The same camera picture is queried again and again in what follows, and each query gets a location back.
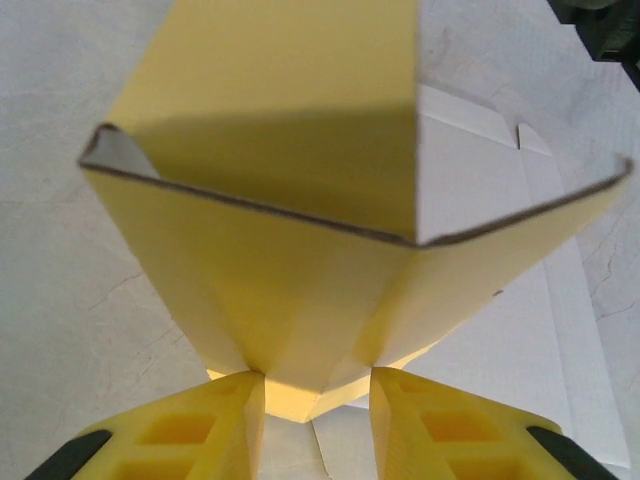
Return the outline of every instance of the folded cardboard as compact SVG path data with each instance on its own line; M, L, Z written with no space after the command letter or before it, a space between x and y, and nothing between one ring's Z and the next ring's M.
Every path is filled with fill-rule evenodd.
M487 215L505 215L563 194L557 162L566 159L553 156L531 128L520 125L512 140L502 117L484 111L486 128L480 132L474 127L477 114L466 117L470 120L465 124L459 109L452 111L441 101L445 94L428 87L422 93L421 136L439 151L450 152L458 135L466 133L451 129L446 138L434 135L441 131L433 128L436 118L510 146L496 146L500 154L481 161L454 156L443 161L424 149L432 200L423 208L433 235L446 233L452 223L469 227ZM476 139L476 146L483 141ZM496 183L505 188L496 189ZM406 370L549 418L618 478L628 478L629 452L575 239L505 287ZM368 408L368 398L352 405ZM342 407L313 425L331 478L374 478L366 412ZM281 471L276 462L265 469L265 479L277 478Z
M268 413L304 422L365 394L372 366L427 351L630 172L430 239L415 10L179 0L81 159L212 378L263 372ZM493 154L469 142L432 153Z

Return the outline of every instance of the rectangular hole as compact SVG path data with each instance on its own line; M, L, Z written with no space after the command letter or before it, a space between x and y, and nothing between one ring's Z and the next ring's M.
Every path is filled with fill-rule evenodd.
M158 419L139 443L142 445L184 445L204 443L216 418L207 414L173 414Z
M128 461L111 480L184 480L193 467L188 459Z
M500 439L497 429L471 412L426 412L422 423L434 442L491 442Z

